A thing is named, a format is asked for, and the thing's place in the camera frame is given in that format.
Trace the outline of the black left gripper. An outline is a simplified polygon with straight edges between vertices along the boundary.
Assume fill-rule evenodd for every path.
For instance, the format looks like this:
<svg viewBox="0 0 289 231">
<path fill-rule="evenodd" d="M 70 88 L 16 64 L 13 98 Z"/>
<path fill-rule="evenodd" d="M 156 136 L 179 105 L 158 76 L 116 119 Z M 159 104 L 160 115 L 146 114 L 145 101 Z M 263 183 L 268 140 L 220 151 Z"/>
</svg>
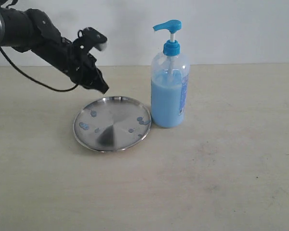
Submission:
<svg viewBox="0 0 289 231">
<path fill-rule="evenodd" d="M 61 34 L 51 38 L 45 38 L 39 32 L 30 35 L 33 53 L 67 75 L 73 83 L 102 94 L 109 90 L 109 86 L 95 66 L 96 58 L 90 51 L 93 48 L 104 51 L 106 47 L 107 37 L 92 27 L 79 30 L 73 42 Z"/>
</svg>

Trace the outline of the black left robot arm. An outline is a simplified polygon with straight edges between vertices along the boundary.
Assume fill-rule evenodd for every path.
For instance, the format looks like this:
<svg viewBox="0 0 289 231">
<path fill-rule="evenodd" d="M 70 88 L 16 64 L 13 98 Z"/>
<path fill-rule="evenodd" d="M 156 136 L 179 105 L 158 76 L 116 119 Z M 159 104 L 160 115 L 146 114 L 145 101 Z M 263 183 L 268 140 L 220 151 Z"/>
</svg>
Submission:
<svg viewBox="0 0 289 231">
<path fill-rule="evenodd" d="M 103 51 L 107 37 L 92 27 L 78 31 L 74 41 L 63 37 L 48 15 L 38 9 L 20 11 L 12 1 L 6 7 L 0 0 L 0 52 L 11 66 L 31 81 L 46 88 L 50 86 L 35 80 L 20 70 L 2 49 L 11 47 L 24 53 L 31 51 L 48 64 L 68 76 L 76 86 L 97 90 L 102 94 L 109 89 L 101 70 L 96 67 L 96 58 L 90 54 L 92 48 Z"/>
</svg>

